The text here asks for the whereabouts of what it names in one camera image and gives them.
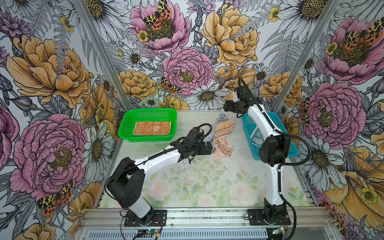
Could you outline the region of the cream orange patterned towel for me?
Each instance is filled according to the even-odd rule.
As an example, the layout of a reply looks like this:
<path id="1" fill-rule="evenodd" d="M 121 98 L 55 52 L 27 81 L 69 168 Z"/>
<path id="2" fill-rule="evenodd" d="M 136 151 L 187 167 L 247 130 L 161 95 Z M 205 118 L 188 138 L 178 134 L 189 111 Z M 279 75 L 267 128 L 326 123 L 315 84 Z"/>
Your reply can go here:
<path id="1" fill-rule="evenodd" d="M 226 137 L 230 136 L 234 130 L 235 123 L 228 117 L 224 110 L 221 110 L 214 121 L 215 131 L 212 137 L 212 153 L 223 158 L 229 158 L 234 147 L 226 142 Z"/>

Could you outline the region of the teal plastic basket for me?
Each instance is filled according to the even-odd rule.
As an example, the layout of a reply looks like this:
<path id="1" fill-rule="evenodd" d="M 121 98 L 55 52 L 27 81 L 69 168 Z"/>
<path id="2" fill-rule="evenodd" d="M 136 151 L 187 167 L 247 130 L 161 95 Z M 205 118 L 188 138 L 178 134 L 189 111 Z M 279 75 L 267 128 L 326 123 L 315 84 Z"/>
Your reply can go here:
<path id="1" fill-rule="evenodd" d="M 279 116 L 276 113 L 268 112 L 269 117 L 274 122 L 274 124 L 284 133 L 287 133 L 287 129 L 283 125 L 283 122 L 280 120 Z M 248 115 L 245 114 L 241 117 L 243 123 L 243 129 L 247 137 L 252 155 L 254 160 L 260 161 L 259 151 L 260 147 L 264 143 L 264 138 L 262 132 L 260 131 L 257 124 L 254 120 Z"/>

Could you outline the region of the orange bunny towel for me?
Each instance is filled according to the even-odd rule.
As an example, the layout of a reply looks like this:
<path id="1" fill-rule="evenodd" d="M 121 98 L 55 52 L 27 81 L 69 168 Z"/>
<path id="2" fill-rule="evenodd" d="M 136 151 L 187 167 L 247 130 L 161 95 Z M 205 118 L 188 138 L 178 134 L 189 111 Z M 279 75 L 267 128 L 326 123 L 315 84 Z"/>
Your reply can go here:
<path id="1" fill-rule="evenodd" d="M 170 134 L 172 123 L 166 122 L 136 122 L 134 136 L 167 136 Z"/>

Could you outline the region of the green plastic basket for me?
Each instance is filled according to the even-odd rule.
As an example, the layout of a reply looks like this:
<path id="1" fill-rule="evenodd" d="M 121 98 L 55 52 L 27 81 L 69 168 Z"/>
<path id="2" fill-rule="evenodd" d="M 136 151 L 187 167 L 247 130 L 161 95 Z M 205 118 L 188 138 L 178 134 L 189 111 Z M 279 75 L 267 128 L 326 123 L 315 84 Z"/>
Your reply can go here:
<path id="1" fill-rule="evenodd" d="M 134 109 L 122 118 L 118 136 L 129 142 L 166 142 L 177 131 L 177 112 L 170 108 Z"/>

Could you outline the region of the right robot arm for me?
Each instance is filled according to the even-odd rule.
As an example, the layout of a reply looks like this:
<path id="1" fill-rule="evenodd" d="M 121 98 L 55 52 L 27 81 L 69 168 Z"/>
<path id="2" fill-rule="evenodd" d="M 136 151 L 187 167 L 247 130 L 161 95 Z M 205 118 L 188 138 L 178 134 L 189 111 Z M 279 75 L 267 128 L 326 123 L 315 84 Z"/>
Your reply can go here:
<path id="1" fill-rule="evenodd" d="M 262 102 L 253 96 L 247 85 L 236 88 L 237 101 L 226 101 L 224 111 L 236 113 L 237 116 L 248 114 L 256 123 L 263 136 L 263 143 L 259 150 L 261 161 L 267 167 L 267 194 L 263 210 L 263 219 L 268 224 L 291 223 L 287 204 L 281 194 L 281 172 L 278 170 L 288 156 L 291 138 L 285 137 L 275 125 Z"/>

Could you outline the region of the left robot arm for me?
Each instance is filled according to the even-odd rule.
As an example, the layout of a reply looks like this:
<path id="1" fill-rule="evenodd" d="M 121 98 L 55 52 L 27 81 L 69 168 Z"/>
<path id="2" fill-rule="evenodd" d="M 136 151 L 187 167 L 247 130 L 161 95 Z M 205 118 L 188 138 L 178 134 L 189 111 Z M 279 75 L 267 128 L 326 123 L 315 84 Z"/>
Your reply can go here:
<path id="1" fill-rule="evenodd" d="M 212 143 L 204 139 L 212 130 L 211 124 L 201 124 L 152 156 L 135 161 L 124 158 L 108 178 L 106 193 L 110 193 L 123 209 L 128 209 L 136 223 L 149 225 L 156 218 L 153 207 L 141 196 L 145 178 L 185 159 L 191 162 L 195 156 L 210 155 Z"/>

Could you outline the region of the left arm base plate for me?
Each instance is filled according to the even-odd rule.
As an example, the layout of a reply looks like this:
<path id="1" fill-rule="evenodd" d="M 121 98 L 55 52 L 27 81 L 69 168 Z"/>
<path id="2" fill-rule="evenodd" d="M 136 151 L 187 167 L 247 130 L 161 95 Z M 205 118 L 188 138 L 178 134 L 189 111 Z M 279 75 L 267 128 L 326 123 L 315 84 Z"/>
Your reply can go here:
<path id="1" fill-rule="evenodd" d="M 128 210 L 124 218 L 125 227 L 164 227 L 167 221 L 167 210 L 150 210 L 143 218 Z"/>

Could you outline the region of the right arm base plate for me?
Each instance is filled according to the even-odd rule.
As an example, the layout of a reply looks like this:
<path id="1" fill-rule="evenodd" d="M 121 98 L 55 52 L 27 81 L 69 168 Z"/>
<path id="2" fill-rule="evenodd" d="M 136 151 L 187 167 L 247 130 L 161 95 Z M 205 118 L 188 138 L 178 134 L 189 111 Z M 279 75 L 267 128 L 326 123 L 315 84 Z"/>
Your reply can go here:
<path id="1" fill-rule="evenodd" d="M 249 209 L 244 219 L 248 220 L 251 226 L 289 226 L 292 224 L 287 211 L 273 215 L 266 213 L 264 209 Z"/>

